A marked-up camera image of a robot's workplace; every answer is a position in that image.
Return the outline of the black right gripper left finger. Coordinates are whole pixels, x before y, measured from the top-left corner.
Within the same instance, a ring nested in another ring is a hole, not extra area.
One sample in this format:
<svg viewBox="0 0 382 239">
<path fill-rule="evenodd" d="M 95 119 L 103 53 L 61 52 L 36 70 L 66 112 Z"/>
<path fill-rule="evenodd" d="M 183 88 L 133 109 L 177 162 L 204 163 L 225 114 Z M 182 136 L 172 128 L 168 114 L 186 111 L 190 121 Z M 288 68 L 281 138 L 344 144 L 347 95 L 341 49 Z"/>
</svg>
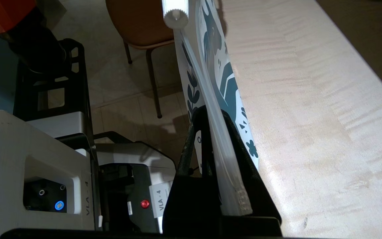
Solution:
<svg viewBox="0 0 382 239">
<path fill-rule="evenodd" d="M 189 169 L 198 132 L 201 133 L 203 173 L 200 178 L 195 178 L 190 176 Z M 193 216 L 204 219 L 217 218 L 221 215 L 220 206 L 208 113 L 203 106 L 192 116 L 163 217 L 165 219 L 190 219 Z"/>
</svg>

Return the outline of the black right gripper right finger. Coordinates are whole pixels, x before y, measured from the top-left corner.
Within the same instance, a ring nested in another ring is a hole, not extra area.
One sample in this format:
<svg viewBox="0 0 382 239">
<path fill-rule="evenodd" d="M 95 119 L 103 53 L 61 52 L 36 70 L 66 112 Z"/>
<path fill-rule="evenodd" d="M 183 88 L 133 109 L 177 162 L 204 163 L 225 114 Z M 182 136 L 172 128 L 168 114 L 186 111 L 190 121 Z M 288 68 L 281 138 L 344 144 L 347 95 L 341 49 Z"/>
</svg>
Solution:
<svg viewBox="0 0 382 239">
<path fill-rule="evenodd" d="M 241 173 L 243 185 L 246 189 L 251 207 L 253 209 L 253 216 L 274 217 L 279 223 L 282 218 L 277 207 L 274 204 L 261 176 L 254 165 L 247 149 L 242 142 L 241 136 L 235 127 L 234 122 L 231 120 L 229 114 L 222 111 L 229 136 L 232 141 L 232 146 L 237 157 L 238 169 Z"/>
</svg>

